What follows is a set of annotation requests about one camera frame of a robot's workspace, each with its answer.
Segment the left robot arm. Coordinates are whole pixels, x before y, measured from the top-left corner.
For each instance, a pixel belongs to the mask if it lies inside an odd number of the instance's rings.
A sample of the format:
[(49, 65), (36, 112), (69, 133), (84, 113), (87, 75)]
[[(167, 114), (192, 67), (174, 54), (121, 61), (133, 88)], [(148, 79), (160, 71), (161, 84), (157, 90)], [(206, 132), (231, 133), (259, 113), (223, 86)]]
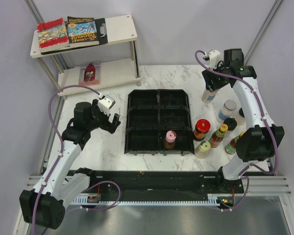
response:
[(120, 125), (120, 116), (109, 121), (110, 110), (115, 101), (109, 96), (94, 99), (92, 103), (77, 103), (73, 118), (60, 137), (60, 148), (32, 190), (23, 190), (20, 205), (24, 221), (32, 225), (57, 229), (63, 221), (65, 211), (71, 202), (84, 190), (94, 192), (98, 187), (96, 178), (90, 176), (90, 169), (82, 169), (65, 182), (65, 178), (91, 137), (98, 128), (113, 134)]

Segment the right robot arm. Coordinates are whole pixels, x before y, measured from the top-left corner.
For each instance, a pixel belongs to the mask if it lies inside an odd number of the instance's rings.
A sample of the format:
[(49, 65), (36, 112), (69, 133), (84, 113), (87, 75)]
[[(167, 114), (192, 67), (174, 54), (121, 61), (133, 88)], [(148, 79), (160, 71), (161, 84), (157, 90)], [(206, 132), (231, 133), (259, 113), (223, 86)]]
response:
[(264, 174), (274, 174), (279, 166), (278, 147), (285, 131), (282, 126), (275, 125), (265, 108), (254, 67), (244, 64), (240, 48), (223, 53), (198, 50), (195, 54), (204, 68), (206, 90), (214, 92), (230, 85), (245, 116), (246, 132), (237, 141), (235, 156), (221, 167), (223, 176), (214, 181), (216, 190), (227, 192), (232, 188), (232, 180), (240, 179), (251, 166)]

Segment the pink lid spice jar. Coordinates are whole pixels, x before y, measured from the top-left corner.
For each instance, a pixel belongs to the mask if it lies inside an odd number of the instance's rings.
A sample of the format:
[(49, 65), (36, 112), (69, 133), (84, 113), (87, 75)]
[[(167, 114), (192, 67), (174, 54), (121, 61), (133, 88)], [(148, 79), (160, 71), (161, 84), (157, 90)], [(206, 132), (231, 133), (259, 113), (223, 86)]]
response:
[(176, 133), (173, 130), (169, 130), (166, 133), (166, 136), (164, 138), (164, 147), (166, 149), (173, 149), (176, 142)]

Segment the clear jar grey lid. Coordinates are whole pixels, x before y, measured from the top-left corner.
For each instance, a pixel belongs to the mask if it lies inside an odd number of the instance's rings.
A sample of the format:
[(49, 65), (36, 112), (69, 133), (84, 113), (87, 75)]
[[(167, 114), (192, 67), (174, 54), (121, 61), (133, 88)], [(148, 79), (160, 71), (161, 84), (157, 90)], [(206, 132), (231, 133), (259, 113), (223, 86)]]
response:
[(217, 93), (218, 93), (218, 90), (215, 90), (212, 92), (210, 90), (204, 90), (204, 92), (202, 94), (202, 98), (201, 98), (202, 102), (204, 102), (206, 104), (211, 103)]

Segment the white two-tier shelf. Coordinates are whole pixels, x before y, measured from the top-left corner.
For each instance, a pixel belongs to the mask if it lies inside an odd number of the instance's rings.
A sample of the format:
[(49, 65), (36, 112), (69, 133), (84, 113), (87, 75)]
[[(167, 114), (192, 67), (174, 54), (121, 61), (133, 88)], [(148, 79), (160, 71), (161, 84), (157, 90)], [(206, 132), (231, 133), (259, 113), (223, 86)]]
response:
[[(58, 50), (50, 54), (41, 54), (38, 45), (38, 34), (35, 31), (30, 56), (36, 59), (57, 89), (78, 84), (79, 65), (87, 62), (101, 61), (101, 80), (95, 89), (136, 83), (141, 85), (141, 76), (138, 64), (137, 46), (138, 39), (134, 20), (131, 15), (122, 15), (105, 19), (107, 43), (94, 47), (73, 48)], [(126, 58), (121, 56), (115, 59), (105, 55), (113, 45), (129, 43), (131, 54)], [(56, 60), (57, 55), (68, 54), (71, 57), (72, 68), (64, 69)]]

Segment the black compartment organizer tray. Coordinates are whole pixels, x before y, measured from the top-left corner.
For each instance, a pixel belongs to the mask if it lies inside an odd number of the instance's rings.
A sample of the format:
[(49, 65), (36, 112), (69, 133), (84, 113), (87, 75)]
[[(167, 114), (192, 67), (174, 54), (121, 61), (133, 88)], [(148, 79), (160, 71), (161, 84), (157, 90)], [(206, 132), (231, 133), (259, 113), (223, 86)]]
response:
[[(169, 130), (176, 133), (173, 149), (164, 147)], [(125, 146), (126, 154), (194, 153), (189, 96), (184, 90), (133, 90), (128, 95)]]

